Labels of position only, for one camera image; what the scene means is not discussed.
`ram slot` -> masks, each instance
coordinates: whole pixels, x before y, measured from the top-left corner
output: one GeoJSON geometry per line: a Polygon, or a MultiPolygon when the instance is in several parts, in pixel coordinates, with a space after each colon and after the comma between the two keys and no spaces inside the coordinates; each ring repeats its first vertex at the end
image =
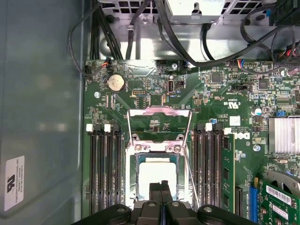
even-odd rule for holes
{"type": "Polygon", "coordinates": [[[113,205],[113,135],[105,133],[106,152],[106,207],[113,205]]]}
{"type": "Polygon", "coordinates": [[[213,171],[213,177],[211,179],[211,187],[213,190],[211,204],[218,207],[221,205],[221,140],[222,135],[218,131],[215,131],[213,134],[214,146],[211,149],[213,152],[211,160],[213,171]]]}
{"type": "Polygon", "coordinates": [[[97,183],[97,139],[96,131],[90,134],[90,214],[98,211],[98,183],[97,183]]]}
{"type": "Polygon", "coordinates": [[[121,133],[119,131],[114,132],[114,143],[115,143],[115,177],[114,177],[114,204],[121,204],[121,133]]]}
{"type": "Polygon", "coordinates": [[[98,138],[98,211],[105,209],[105,135],[99,133],[98,138]]]}
{"type": "Polygon", "coordinates": [[[210,204],[210,155],[209,135],[201,135],[202,162],[202,204],[210,204]]]}
{"type": "Polygon", "coordinates": [[[200,164],[200,154],[202,150],[200,147],[201,144],[201,134],[197,132],[197,130],[194,130],[194,183],[195,183],[195,189],[197,196],[200,200],[200,205],[202,204],[202,193],[200,192],[200,183],[201,183],[201,164],[200,164]]]}

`integrated circuit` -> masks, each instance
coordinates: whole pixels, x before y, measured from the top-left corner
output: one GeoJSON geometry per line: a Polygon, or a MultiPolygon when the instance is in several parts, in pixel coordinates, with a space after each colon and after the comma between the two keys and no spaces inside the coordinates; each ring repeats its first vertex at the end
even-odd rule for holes
{"type": "Polygon", "coordinates": [[[222,74],[219,72],[211,73],[211,82],[212,83],[221,83],[222,82],[222,74]]]}
{"type": "Polygon", "coordinates": [[[258,89],[260,90],[267,90],[269,87],[269,80],[266,78],[260,79],[258,81],[258,89]]]}

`ul logo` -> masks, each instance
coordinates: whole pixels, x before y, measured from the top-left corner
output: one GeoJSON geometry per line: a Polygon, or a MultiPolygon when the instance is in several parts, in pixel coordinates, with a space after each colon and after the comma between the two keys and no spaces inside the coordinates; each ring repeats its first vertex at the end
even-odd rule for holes
{"type": "Polygon", "coordinates": [[[13,187],[15,187],[15,175],[12,175],[8,180],[7,180],[7,192],[10,192],[13,187]]]}

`gray metal panel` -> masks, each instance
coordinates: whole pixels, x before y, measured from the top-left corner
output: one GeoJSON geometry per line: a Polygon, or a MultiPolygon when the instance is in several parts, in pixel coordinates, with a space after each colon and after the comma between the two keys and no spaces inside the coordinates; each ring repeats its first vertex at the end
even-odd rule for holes
{"type": "MultiPolygon", "coordinates": [[[[70,224],[81,217],[82,82],[67,48],[82,0],[2,1],[0,224],[70,224]],[[4,211],[5,164],[25,156],[24,200],[4,211]]],[[[74,33],[78,59],[81,29],[74,33]]]]}

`label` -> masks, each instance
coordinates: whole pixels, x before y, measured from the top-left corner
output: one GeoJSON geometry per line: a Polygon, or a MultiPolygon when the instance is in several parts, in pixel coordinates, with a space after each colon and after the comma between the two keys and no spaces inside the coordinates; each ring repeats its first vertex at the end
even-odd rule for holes
{"type": "Polygon", "coordinates": [[[278,208],[276,205],[273,205],[273,211],[281,215],[284,219],[289,219],[289,214],[287,214],[286,211],[283,211],[282,209],[278,208]]]}
{"type": "Polygon", "coordinates": [[[24,199],[24,161],[25,156],[6,161],[4,211],[24,199]]]}
{"type": "Polygon", "coordinates": [[[246,132],[246,133],[242,133],[242,132],[239,132],[239,133],[233,133],[234,134],[234,138],[235,139],[246,139],[246,140],[249,140],[250,139],[250,133],[249,132],[246,132]]]}
{"type": "Polygon", "coordinates": [[[274,197],[278,198],[279,200],[283,201],[286,204],[292,205],[292,200],[289,196],[282,194],[281,192],[266,186],[266,191],[267,193],[269,193],[270,195],[273,195],[274,197]]]}
{"type": "Polygon", "coordinates": [[[229,117],[230,126],[240,126],[240,116],[230,116],[229,117]]]}

